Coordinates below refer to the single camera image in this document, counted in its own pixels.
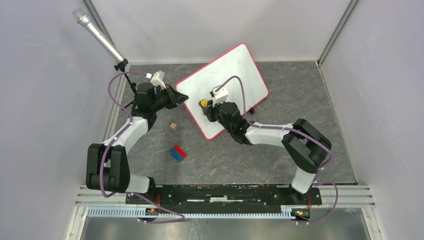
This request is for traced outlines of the yellow round eraser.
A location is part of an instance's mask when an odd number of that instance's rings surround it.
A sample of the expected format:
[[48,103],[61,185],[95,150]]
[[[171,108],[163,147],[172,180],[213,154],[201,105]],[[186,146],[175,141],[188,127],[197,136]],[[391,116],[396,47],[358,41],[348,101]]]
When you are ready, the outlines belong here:
[[207,100],[207,99],[202,99],[202,100],[199,102],[199,105],[200,105],[202,108],[206,108],[206,107],[208,106],[208,100]]

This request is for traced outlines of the pink framed whiteboard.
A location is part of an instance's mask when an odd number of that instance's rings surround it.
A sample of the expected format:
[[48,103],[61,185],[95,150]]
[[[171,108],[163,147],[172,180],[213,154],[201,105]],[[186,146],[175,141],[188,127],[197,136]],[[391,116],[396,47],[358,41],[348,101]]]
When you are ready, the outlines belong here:
[[210,122],[199,102],[203,99],[212,100],[211,91],[232,76],[239,77],[241,81],[233,78],[224,86],[228,91],[226,101],[236,103],[242,114],[245,112],[241,86],[244,90],[246,110],[255,107],[269,96],[268,86],[244,43],[233,47],[175,85],[176,91],[189,97],[184,105],[207,140],[214,139],[225,128],[218,122]]

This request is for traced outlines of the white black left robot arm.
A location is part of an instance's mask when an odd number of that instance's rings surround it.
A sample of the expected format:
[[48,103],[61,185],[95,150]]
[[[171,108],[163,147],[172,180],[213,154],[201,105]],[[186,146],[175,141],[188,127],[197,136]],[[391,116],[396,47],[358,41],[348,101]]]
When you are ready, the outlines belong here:
[[187,95],[176,91],[169,84],[139,84],[125,124],[109,139],[89,146],[86,186],[91,190],[104,191],[106,195],[138,193],[137,196],[145,204],[153,203],[157,198],[154,179],[131,173],[128,153],[151,130],[158,111],[174,109],[188,99]]

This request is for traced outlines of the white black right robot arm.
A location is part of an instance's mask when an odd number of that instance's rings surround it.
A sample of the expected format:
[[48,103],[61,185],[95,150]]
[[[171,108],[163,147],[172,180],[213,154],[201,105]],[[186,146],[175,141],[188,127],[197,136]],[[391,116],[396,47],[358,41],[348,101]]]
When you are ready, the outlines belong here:
[[243,117],[234,102],[213,105],[212,100],[203,99],[199,105],[207,119],[221,124],[237,143],[285,148],[297,166],[289,185],[289,199],[302,204],[309,198],[318,173],[333,155],[331,142],[307,120],[299,118],[286,125],[261,124]]

